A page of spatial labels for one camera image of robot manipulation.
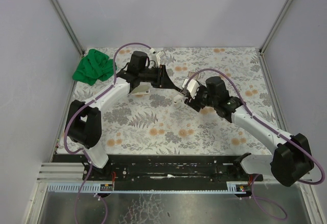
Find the light blue stapler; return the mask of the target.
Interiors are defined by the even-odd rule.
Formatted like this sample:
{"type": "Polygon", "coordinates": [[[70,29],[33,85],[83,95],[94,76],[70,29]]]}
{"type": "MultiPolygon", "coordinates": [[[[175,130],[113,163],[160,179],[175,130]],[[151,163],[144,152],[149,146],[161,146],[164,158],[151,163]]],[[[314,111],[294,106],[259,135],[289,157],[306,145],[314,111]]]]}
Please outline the light blue stapler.
{"type": "Polygon", "coordinates": [[[183,95],[184,97],[190,97],[190,92],[186,89],[183,88],[180,90],[181,95],[183,95]]]}

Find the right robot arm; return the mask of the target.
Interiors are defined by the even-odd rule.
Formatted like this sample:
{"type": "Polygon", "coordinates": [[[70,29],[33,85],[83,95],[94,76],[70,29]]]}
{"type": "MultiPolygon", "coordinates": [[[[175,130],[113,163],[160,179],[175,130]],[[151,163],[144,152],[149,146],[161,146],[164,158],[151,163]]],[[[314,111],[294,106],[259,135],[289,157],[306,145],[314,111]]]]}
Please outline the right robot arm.
{"type": "Polygon", "coordinates": [[[248,174],[274,177],[290,187],[314,168],[309,142],[302,134],[291,135],[248,111],[238,97],[230,96],[219,76],[210,77],[202,85],[197,80],[186,79],[185,103],[196,111],[212,107],[217,115],[244,129],[259,140],[270,155],[246,153],[240,157],[241,168],[248,174]]]}

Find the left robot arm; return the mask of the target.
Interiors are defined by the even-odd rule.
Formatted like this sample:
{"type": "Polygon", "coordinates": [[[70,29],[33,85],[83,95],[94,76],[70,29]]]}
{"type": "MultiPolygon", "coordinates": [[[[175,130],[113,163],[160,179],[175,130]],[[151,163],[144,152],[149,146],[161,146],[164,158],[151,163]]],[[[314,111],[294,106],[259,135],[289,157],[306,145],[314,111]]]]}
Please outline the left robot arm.
{"type": "Polygon", "coordinates": [[[102,113],[125,98],[142,82],[150,83],[153,88],[173,89],[182,92],[170,79],[166,66],[155,63],[150,67],[149,56],[141,51],[134,51],[126,69],[120,70],[114,84],[105,87],[98,94],[85,101],[74,100],[69,107],[64,130],[64,147],[69,154],[74,154],[67,146],[67,139],[80,145],[77,151],[83,151],[89,163],[102,169],[108,162],[108,155],[99,144],[102,135],[102,113]]]}

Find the olive green stapler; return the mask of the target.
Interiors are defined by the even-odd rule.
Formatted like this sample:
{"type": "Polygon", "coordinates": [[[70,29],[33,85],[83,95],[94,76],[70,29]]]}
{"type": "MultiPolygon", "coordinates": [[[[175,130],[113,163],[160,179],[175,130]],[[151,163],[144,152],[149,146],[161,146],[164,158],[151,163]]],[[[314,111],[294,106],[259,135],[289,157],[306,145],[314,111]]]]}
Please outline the olive green stapler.
{"type": "Polygon", "coordinates": [[[132,92],[131,95],[139,96],[139,95],[148,95],[150,92],[150,87],[148,85],[140,85],[136,87],[132,92]]]}

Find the small white stapler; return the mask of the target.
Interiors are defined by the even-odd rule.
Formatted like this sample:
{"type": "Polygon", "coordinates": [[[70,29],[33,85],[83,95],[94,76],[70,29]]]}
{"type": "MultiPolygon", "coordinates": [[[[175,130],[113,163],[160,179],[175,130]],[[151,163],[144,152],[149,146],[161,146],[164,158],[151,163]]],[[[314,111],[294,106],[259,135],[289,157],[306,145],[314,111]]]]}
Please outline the small white stapler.
{"type": "Polygon", "coordinates": [[[181,96],[181,95],[176,95],[176,96],[173,98],[173,102],[174,102],[174,103],[178,103],[178,102],[180,102],[182,99],[183,99],[183,96],[181,96]]]}

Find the floral table mat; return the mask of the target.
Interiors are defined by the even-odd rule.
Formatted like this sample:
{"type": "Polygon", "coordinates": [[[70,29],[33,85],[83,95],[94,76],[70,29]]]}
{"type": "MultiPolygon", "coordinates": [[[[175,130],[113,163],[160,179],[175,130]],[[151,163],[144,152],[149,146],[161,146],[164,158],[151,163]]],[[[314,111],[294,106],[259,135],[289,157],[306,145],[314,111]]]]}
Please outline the floral table mat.
{"type": "MultiPolygon", "coordinates": [[[[254,48],[165,48],[162,59],[175,85],[199,72],[204,83],[220,76],[232,96],[241,94],[248,107],[276,123],[259,55],[254,48]]],[[[245,130],[220,118],[213,108],[196,112],[174,90],[150,88],[148,95],[129,95],[102,116],[101,146],[108,154],[221,154],[269,150],[245,130]]]]}

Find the green cloth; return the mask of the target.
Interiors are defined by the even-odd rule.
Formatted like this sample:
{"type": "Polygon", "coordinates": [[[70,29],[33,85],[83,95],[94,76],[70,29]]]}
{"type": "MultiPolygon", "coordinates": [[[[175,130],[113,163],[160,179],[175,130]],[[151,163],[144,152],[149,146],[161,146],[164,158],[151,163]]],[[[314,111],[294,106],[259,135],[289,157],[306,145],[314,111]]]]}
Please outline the green cloth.
{"type": "Polygon", "coordinates": [[[92,86],[96,81],[104,82],[113,75],[113,59],[96,49],[90,49],[80,60],[72,79],[92,86]]]}

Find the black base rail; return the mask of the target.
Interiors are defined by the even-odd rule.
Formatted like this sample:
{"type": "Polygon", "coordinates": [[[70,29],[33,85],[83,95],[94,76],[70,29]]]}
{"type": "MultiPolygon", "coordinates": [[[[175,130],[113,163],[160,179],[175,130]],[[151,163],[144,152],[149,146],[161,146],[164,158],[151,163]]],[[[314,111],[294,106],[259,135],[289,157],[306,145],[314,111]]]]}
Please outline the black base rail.
{"type": "Polygon", "coordinates": [[[253,178],[241,168],[243,156],[200,155],[110,155],[103,169],[91,167],[84,155],[56,154],[52,162],[60,166],[78,166],[86,179],[100,183],[100,192],[178,193],[232,192],[244,194],[253,178]]]}

